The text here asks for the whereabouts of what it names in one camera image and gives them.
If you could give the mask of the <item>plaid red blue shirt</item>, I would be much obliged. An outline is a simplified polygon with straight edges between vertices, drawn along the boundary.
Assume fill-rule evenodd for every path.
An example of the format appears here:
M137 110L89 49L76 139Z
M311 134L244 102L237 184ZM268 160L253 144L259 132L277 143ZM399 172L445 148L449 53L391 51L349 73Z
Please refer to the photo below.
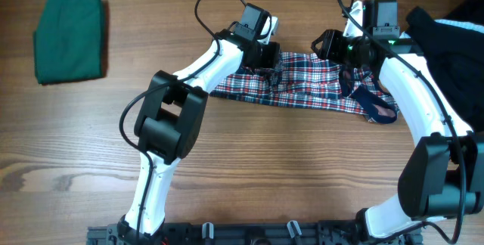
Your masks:
M210 95L275 107L360 114L379 124L394 123L399 115L394 98L367 67L351 69L314 53L282 52L273 68L241 67Z

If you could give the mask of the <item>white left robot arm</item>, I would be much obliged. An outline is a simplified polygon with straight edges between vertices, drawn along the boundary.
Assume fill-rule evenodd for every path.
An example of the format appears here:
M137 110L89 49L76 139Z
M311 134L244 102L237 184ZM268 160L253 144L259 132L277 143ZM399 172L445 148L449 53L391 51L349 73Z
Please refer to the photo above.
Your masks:
M135 197L117 224L127 244L154 244L162 239L166 198L179 162L192 150L203 122L209 93L240 67L274 67L281 48L269 37L245 38L226 29L216 33L208 50L173 74L154 74L147 91L134 98L119 121L141 103L134 125L141 158Z

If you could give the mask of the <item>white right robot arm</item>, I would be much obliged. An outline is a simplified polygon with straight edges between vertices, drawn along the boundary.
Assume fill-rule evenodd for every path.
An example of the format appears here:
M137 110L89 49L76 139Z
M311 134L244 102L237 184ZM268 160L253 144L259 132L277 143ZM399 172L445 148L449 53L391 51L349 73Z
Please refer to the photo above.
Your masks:
M415 143L397 193L341 226L352 244L409 239L430 226L455 244L464 217L483 208L483 139L451 108L412 39L375 39L328 29L311 44L322 60L368 67L395 99Z

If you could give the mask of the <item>black garment pile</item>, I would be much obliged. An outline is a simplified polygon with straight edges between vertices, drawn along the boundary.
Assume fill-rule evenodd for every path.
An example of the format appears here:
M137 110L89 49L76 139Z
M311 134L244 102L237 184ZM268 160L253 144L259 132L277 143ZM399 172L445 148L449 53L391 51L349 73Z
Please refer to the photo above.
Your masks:
M422 48L446 100L473 131L482 132L483 0L464 0L440 20L416 7L406 21L406 33Z

